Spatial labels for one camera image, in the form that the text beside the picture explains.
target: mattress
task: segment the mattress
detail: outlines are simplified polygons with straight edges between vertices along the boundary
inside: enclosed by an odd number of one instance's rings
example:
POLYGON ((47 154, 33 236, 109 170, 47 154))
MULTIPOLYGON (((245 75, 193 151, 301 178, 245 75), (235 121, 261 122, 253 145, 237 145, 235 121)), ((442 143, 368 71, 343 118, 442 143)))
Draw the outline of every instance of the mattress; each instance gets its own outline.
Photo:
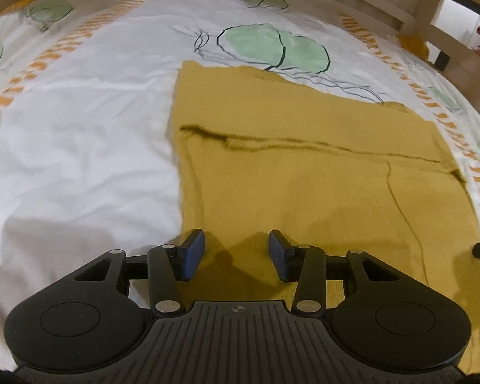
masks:
MULTIPOLYGON (((480 224, 480 116, 397 43, 316 0, 33 0, 0 16, 0 368, 14 369, 3 324, 21 300, 107 250, 180 233, 168 122, 185 60, 405 104, 448 142, 480 224)), ((445 256, 445 281, 469 305, 480 284, 469 292, 459 258, 469 246, 445 256)), ((130 297, 146 307, 142 288, 130 297)), ((480 371, 480 318, 461 366, 480 371)))

